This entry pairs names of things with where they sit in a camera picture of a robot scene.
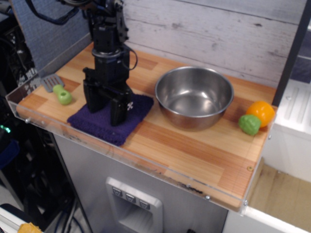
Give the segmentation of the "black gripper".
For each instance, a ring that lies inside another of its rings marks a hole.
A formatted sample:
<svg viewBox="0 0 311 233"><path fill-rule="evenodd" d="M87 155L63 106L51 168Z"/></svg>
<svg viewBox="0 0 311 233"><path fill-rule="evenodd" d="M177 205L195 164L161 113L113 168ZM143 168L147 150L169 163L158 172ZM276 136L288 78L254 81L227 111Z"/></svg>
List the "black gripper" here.
<svg viewBox="0 0 311 233"><path fill-rule="evenodd" d="M132 90L127 84L130 68L129 47L118 47L112 52L92 49L95 68L84 68L83 81L86 105L91 113L103 109L110 102L110 123L122 124L132 108Z"/></svg>

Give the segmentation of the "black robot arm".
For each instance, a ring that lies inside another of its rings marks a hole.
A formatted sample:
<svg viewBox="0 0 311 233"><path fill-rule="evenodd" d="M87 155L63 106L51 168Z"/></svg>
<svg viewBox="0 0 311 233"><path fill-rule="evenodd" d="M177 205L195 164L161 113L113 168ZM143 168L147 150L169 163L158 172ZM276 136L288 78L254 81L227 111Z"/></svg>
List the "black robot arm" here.
<svg viewBox="0 0 311 233"><path fill-rule="evenodd" d="M123 1L63 0L62 4L84 11L93 40L94 68L83 69L87 107L95 113L109 105L110 124L117 126L126 120L133 93L127 84L132 49L125 44Z"/></svg>

